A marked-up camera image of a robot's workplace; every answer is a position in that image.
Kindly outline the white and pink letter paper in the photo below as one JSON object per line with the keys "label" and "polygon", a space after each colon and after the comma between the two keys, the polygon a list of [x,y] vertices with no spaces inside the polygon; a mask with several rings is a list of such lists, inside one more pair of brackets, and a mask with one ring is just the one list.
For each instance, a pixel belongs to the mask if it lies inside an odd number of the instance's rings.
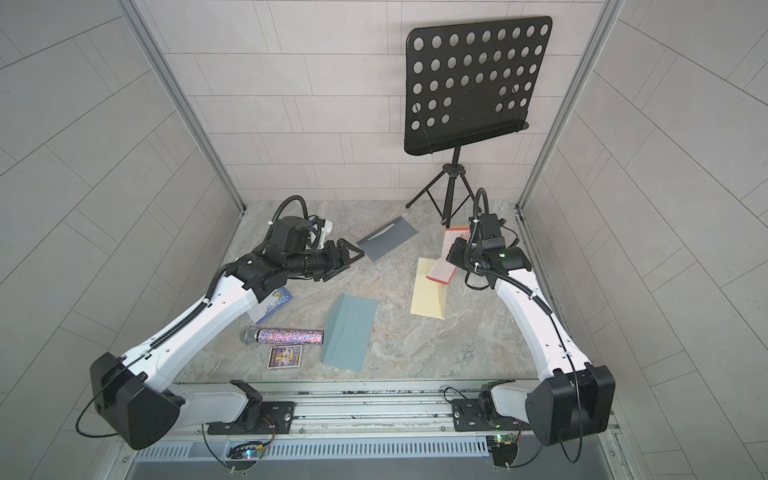
{"label": "white and pink letter paper", "polygon": [[467,240],[469,233],[468,225],[460,225],[459,227],[451,227],[445,230],[440,258],[427,274],[428,280],[442,285],[448,285],[451,282],[457,267],[448,261],[450,249],[457,239]]}

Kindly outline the cream yellow envelope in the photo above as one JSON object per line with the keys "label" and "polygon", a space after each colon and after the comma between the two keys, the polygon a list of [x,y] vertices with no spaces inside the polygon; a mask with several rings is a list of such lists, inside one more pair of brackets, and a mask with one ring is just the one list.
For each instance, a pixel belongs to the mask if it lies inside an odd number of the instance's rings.
{"label": "cream yellow envelope", "polygon": [[443,320],[446,311],[447,286],[427,278],[435,263],[433,259],[418,259],[410,313]]}

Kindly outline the teal blue envelope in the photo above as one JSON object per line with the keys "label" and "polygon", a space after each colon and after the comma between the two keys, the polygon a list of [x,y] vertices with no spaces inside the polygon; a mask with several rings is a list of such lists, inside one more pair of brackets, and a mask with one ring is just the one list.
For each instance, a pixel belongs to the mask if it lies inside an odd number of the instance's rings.
{"label": "teal blue envelope", "polygon": [[361,371],[378,302],[341,294],[325,318],[321,362]]}

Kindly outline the white letter with blue print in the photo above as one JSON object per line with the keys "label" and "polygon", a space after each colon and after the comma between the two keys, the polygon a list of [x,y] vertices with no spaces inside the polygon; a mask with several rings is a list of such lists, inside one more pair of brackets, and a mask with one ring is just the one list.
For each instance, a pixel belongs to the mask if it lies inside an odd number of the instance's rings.
{"label": "white letter with blue print", "polygon": [[263,301],[252,307],[247,314],[254,324],[258,324],[276,313],[292,299],[293,296],[288,289],[286,287],[280,287],[274,290]]}

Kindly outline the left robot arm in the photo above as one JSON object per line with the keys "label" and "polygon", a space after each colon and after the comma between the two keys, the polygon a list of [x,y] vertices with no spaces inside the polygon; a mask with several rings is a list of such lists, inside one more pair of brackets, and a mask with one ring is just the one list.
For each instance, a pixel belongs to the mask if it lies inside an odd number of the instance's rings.
{"label": "left robot arm", "polygon": [[364,257],[344,240],[331,240],[331,222],[303,209],[275,212],[264,240],[222,265],[205,294],[164,328],[121,356],[105,353],[90,367],[89,407],[132,449],[145,449],[169,432],[209,424],[221,434],[278,431],[262,413],[262,395],[233,380],[181,387],[174,380],[225,327],[290,280],[327,282]]}

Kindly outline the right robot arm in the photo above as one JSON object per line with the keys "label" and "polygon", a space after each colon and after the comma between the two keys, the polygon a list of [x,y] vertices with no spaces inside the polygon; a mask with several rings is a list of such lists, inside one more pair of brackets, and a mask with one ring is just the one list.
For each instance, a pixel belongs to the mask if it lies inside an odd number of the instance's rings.
{"label": "right robot arm", "polygon": [[538,383],[523,387],[513,380],[482,386],[475,401],[481,424],[500,431],[510,422],[530,428],[542,447],[564,447],[607,429],[616,382],[605,366],[594,365],[575,344],[545,300],[523,250],[506,243],[505,222],[489,209],[478,189],[469,218],[469,236],[454,241],[450,264],[467,277],[478,276],[510,311],[531,352]]}

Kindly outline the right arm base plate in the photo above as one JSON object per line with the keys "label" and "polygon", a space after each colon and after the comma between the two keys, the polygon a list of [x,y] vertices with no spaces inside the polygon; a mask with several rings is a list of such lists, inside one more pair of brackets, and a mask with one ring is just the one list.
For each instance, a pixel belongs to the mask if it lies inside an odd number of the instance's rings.
{"label": "right arm base plate", "polygon": [[455,398],[450,400],[452,419],[456,432],[481,432],[501,431],[517,432],[518,430],[530,431],[530,426],[512,417],[487,418],[474,399]]}

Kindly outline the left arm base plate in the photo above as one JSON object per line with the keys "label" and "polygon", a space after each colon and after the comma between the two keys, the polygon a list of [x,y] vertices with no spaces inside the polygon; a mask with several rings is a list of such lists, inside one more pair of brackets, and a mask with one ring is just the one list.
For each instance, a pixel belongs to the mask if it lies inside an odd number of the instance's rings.
{"label": "left arm base plate", "polygon": [[294,402],[250,402],[232,422],[213,422],[207,426],[209,435],[272,435],[288,434],[293,421]]}

